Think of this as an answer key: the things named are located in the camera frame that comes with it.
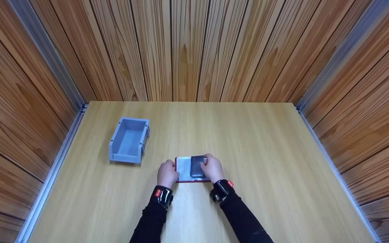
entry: red tag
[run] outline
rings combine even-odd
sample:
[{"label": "red tag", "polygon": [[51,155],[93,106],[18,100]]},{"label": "red tag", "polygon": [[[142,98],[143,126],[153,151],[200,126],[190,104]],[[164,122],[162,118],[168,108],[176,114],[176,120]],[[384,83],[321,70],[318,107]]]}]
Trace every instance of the red tag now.
[{"label": "red tag", "polygon": [[154,196],[159,197],[161,192],[162,191],[160,191],[160,189],[157,189],[156,194],[154,194]]}]

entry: person's arm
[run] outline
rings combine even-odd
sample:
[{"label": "person's arm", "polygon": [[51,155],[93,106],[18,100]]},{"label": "person's arm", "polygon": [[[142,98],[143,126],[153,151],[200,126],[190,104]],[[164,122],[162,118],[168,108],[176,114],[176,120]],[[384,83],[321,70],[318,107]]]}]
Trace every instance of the person's arm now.
[{"label": "person's arm", "polygon": [[[204,174],[211,180],[216,190],[223,187],[223,183],[228,183],[223,174],[220,161],[211,154],[205,154],[207,161],[201,163]],[[228,195],[220,203],[230,226],[241,243],[273,243],[258,219],[245,205],[241,198],[232,188],[233,184],[225,185],[228,188]]]},{"label": "person's arm", "polygon": [[167,207],[172,202],[172,186],[179,173],[174,169],[175,163],[167,160],[160,165],[157,173],[157,186],[151,194],[150,202],[142,210],[142,217],[134,229],[130,243],[159,243],[162,229],[166,223]]}]

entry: person's left hand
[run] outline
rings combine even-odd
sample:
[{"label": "person's left hand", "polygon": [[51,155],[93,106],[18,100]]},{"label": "person's left hand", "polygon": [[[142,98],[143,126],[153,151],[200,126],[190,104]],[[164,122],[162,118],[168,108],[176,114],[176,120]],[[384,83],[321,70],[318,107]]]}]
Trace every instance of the person's left hand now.
[{"label": "person's left hand", "polygon": [[157,172],[157,185],[171,189],[178,177],[179,172],[175,171],[175,163],[172,160],[166,160],[165,163],[160,165]]}]

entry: person's hand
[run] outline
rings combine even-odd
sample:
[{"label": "person's hand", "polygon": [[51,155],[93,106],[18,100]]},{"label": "person's hand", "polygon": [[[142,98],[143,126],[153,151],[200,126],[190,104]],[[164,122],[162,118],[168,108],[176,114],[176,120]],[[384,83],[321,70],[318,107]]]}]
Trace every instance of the person's hand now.
[{"label": "person's hand", "polygon": [[212,154],[204,154],[204,157],[207,158],[207,161],[201,163],[201,169],[211,182],[214,184],[217,181],[224,179],[220,160],[212,156]]},{"label": "person's hand", "polygon": [[171,189],[178,177],[179,172],[175,171],[175,163],[172,160],[166,160],[165,163],[160,165],[157,172],[157,185]]}]

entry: person's right hand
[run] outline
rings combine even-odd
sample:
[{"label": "person's right hand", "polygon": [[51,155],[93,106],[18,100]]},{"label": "person's right hand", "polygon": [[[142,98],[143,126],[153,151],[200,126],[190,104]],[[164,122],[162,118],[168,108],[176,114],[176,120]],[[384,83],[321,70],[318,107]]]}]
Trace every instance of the person's right hand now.
[{"label": "person's right hand", "polygon": [[223,168],[220,160],[212,154],[204,154],[204,157],[207,158],[207,161],[201,163],[201,169],[211,182],[214,184],[217,181],[224,179]]}]

